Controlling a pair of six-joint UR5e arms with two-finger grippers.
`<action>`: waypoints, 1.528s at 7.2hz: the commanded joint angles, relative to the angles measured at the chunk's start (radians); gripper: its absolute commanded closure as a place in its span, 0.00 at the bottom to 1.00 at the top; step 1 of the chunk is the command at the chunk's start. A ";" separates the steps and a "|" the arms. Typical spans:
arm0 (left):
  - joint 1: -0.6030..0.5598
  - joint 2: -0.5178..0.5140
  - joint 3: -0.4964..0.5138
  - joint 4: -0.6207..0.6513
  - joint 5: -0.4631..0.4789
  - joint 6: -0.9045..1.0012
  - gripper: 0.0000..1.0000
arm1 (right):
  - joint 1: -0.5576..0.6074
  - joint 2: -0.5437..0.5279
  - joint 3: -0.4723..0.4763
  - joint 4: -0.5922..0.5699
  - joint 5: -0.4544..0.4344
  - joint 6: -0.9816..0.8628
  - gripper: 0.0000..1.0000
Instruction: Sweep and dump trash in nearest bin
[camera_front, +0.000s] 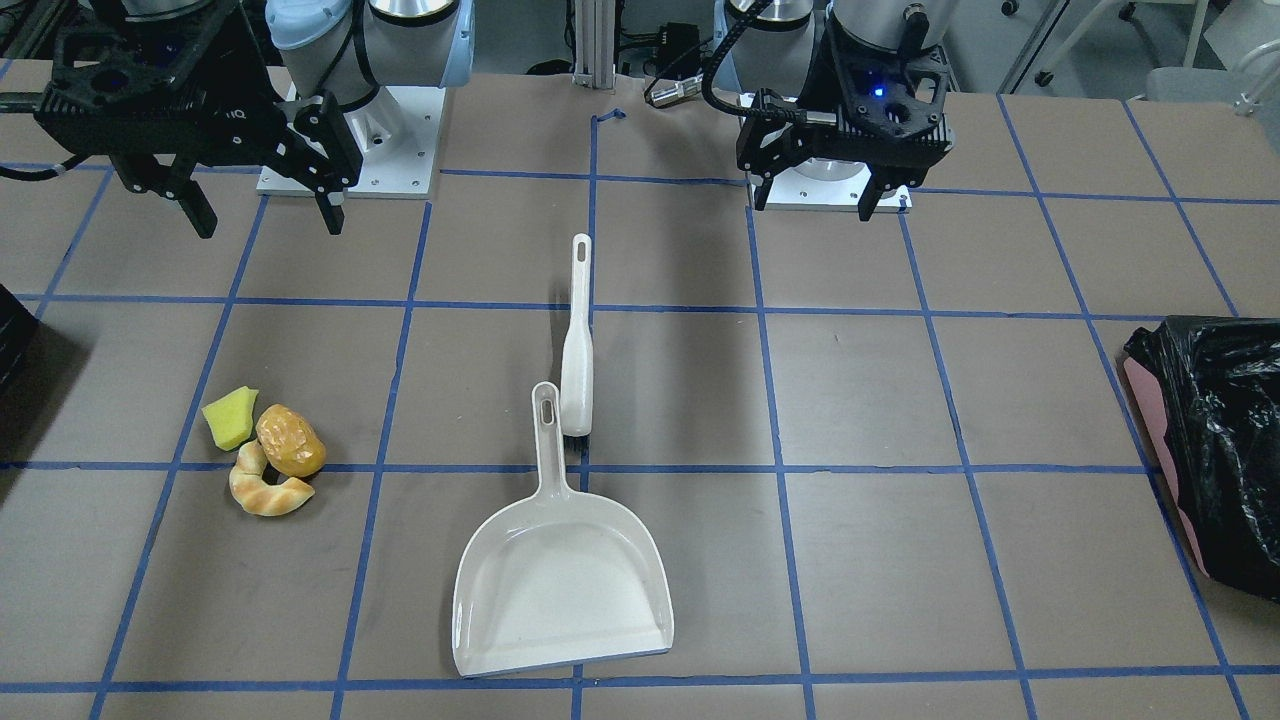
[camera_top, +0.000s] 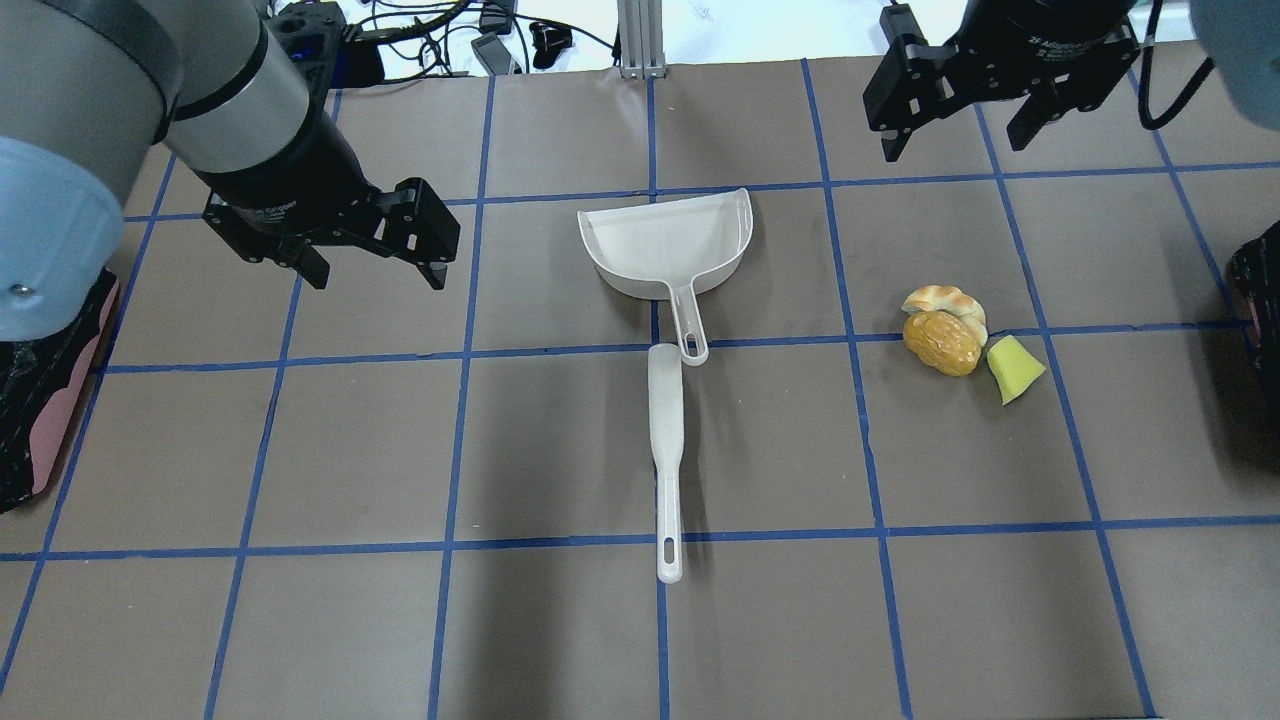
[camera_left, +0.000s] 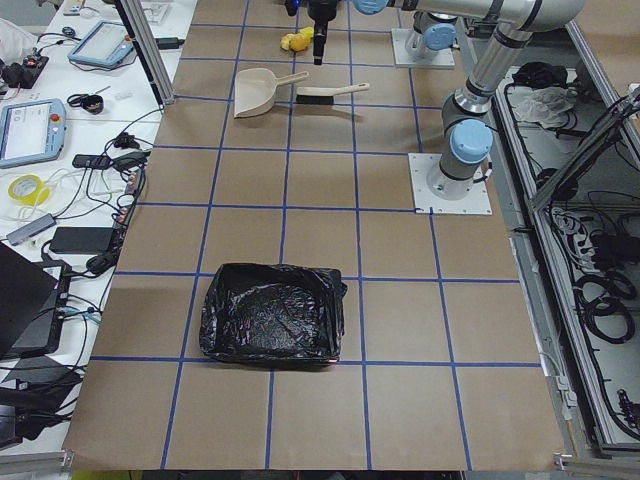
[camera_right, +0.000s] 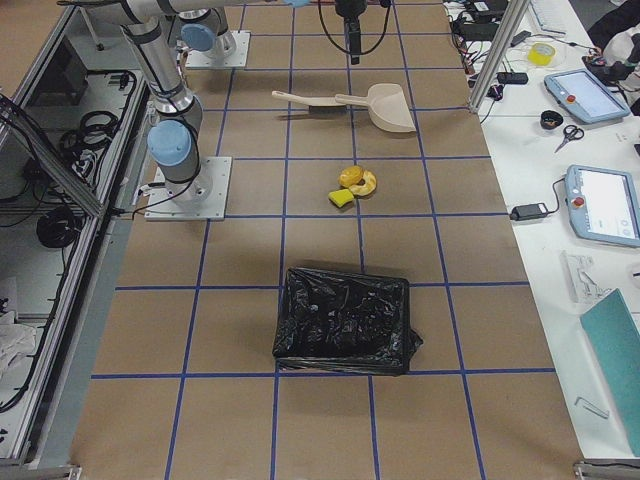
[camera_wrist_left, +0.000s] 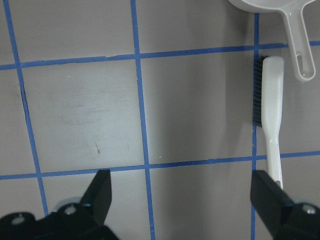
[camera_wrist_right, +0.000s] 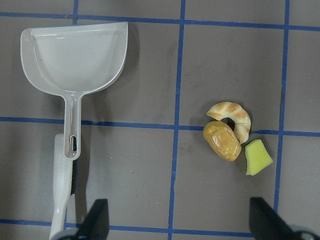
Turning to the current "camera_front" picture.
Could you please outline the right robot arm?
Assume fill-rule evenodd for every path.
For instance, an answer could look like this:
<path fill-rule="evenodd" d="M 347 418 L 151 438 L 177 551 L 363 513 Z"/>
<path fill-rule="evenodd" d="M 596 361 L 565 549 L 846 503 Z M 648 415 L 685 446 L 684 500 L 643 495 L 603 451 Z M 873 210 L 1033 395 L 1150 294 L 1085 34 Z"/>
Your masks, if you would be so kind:
<path fill-rule="evenodd" d="M 465 85 L 471 1 L 95 1 L 58 32 L 44 90 L 4 94 L 70 156 L 110 160 L 132 193 L 174 202 L 197 236 L 218 215 L 196 167 L 264 167 L 311 193 L 339 234 L 366 165 L 411 159 L 416 123 L 397 88 Z"/>

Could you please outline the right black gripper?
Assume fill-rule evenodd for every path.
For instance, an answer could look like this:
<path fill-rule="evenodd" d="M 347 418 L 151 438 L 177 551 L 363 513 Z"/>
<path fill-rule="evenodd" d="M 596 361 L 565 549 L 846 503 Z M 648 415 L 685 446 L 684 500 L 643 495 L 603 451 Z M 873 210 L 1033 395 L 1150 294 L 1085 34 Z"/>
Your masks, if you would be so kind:
<path fill-rule="evenodd" d="M 346 190 L 364 164 L 330 92 L 276 96 L 248 20 L 65 28 L 33 117 L 74 154 L 269 167 L 316 193 L 332 236 L 344 228 Z M 165 197 L 200 238 L 215 234 L 218 214 L 195 179 L 170 178 Z"/>

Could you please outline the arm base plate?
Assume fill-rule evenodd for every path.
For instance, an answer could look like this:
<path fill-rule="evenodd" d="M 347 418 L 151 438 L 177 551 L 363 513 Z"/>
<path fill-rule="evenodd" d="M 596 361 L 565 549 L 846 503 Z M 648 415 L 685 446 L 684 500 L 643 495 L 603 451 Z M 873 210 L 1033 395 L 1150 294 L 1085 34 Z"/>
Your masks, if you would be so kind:
<path fill-rule="evenodd" d="M 753 204 L 750 176 L 748 195 Z M 861 161 L 809 159 L 773 178 L 765 210 L 858 213 L 870 169 Z"/>
<path fill-rule="evenodd" d="M 360 178 L 346 191 L 349 197 L 429 197 L 445 96 L 445 88 L 383 87 L 369 104 L 344 114 L 362 154 Z"/>

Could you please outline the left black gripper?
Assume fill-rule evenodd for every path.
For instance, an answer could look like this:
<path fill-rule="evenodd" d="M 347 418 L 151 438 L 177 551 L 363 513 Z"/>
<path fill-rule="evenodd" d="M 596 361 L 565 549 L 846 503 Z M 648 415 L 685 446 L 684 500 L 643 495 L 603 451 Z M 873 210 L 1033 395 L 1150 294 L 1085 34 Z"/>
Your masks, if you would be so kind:
<path fill-rule="evenodd" d="M 924 29 L 900 29 L 886 50 L 846 29 L 827 29 L 800 96 L 763 88 L 736 142 L 750 176 L 751 206 L 764 211 L 773 178 L 810 159 L 863 163 L 872 179 L 858 200 L 868 222 L 883 196 L 918 187 L 954 147 L 945 115 L 950 69 Z"/>

